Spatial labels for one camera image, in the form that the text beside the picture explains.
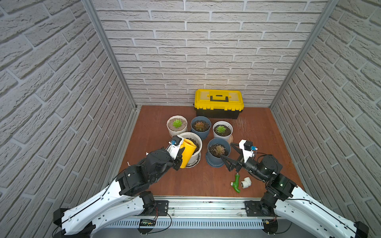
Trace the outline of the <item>yellow watering can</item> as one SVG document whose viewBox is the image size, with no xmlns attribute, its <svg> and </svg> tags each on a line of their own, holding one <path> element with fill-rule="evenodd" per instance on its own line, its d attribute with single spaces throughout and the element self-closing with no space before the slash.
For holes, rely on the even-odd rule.
<svg viewBox="0 0 381 238">
<path fill-rule="evenodd" d="M 193 156 L 194 152 L 196 151 L 197 146 L 189 139 L 184 139 L 181 146 L 180 146 L 180 152 L 182 156 L 182 164 L 180 166 L 181 169 L 184 169 L 186 165 L 188 164 L 190 158 Z"/>
</svg>

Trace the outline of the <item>blue-grey plant pot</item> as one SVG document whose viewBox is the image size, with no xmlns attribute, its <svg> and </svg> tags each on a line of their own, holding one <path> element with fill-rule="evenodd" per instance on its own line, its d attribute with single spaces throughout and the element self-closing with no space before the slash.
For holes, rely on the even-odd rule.
<svg viewBox="0 0 381 238">
<path fill-rule="evenodd" d="M 207 154 L 205 156 L 207 163 L 214 167 L 220 168 L 224 166 L 222 156 L 228 157 L 231 152 L 230 144 L 221 138 L 212 139 L 207 146 Z"/>
<path fill-rule="evenodd" d="M 204 116 L 197 116 L 191 121 L 191 131 L 198 135 L 201 140 L 208 137 L 211 129 L 211 121 Z"/>
</svg>

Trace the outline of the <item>small white ribbed pot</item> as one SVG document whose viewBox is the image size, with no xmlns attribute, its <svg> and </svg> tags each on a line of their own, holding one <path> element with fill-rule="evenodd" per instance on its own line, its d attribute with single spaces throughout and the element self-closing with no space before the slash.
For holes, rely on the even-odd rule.
<svg viewBox="0 0 381 238">
<path fill-rule="evenodd" d="M 233 127 L 226 121 L 219 121 L 213 125 L 212 128 L 214 138 L 220 138 L 228 143 L 233 142 Z"/>
</svg>

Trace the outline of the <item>large white round pot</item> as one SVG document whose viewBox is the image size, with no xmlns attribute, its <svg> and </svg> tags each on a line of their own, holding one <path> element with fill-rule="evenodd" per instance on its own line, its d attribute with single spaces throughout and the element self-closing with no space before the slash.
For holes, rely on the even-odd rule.
<svg viewBox="0 0 381 238">
<path fill-rule="evenodd" d="M 193 132 L 184 132 L 180 134 L 183 138 L 191 140 L 196 146 L 196 151 L 193 156 L 190 158 L 188 164 L 194 162 L 195 160 L 201 160 L 201 149 L 202 149 L 202 140 L 201 138 Z"/>
</svg>

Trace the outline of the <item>cream faceted pot clay soil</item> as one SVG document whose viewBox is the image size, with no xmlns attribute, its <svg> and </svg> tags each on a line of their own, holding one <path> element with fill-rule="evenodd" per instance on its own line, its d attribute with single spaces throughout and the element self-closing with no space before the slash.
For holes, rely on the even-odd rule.
<svg viewBox="0 0 381 238">
<path fill-rule="evenodd" d="M 188 132 L 188 121 L 183 116 L 172 116 L 166 126 L 171 137 Z"/>
</svg>

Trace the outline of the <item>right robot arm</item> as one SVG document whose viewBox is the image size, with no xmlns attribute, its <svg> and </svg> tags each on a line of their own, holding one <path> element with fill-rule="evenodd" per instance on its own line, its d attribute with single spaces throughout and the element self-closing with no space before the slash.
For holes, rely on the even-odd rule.
<svg viewBox="0 0 381 238">
<path fill-rule="evenodd" d="M 258 205 L 263 215 L 273 212 L 303 228 L 317 238 L 366 238 L 369 227 L 333 212 L 307 194 L 280 171 L 283 166 L 271 154 L 259 153 L 251 141 L 241 140 L 231 146 L 239 153 L 233 160 L 224 155 L 222 161 L 229 171 L 245 169 L 252 177 L 265 183 L 266 192 Z"/>
</svg>

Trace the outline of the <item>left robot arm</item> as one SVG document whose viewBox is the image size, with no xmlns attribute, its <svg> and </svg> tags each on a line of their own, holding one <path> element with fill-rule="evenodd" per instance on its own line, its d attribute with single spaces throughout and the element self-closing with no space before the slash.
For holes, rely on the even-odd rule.
<svg viewBox="0 0 381 238">
<path fill-rule="evenodd" d="M 54 212 L 54 238 L 89 238 L 126 217 L 150 214 L 156 202 L 148 188 L 171 168 L 178 170 L 185 148 L 174 152 L 162 148 L 147 154 L 138 164 L 119 173 L 99 193 L 71 208 Z"/>
</svg>

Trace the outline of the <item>white pipe elbow fitting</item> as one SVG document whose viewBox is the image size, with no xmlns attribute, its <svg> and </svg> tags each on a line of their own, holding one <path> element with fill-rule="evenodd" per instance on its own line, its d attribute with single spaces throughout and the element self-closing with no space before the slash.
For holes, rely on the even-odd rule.
<svg viewBox="0 0 381 238">
<path fill-rule="evenodd" d="M 252 185 L 252 181 L 249 177 L 244 178 L 241 182 L 241 188 L 246 189 Z"/>
</svg>

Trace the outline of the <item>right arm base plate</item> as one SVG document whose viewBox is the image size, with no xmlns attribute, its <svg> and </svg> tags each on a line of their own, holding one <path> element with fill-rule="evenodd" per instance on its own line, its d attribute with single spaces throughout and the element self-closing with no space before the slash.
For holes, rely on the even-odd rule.
<svg viewBox="0 0 381 238">
<path fill-rule="evenodd" d="M 260 201 L 248 200 L 244 202 L 247 217 L 274 217 L 273 208 Z"/>
</svg>

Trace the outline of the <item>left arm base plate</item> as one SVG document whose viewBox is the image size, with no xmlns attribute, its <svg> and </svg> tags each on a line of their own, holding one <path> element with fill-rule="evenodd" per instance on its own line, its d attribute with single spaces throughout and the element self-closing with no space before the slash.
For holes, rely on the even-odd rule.
<svg viewBox="0 0 381 238">
<path fill-rule="evenodd" d="M 166 217 L 168 208 L 169 208 L 169 201 L 168 200 L 156 200 L 155 201 L 154 208 L 146 214 L 146 216 L 159 216 L 159 217 Z"/>
</svg>

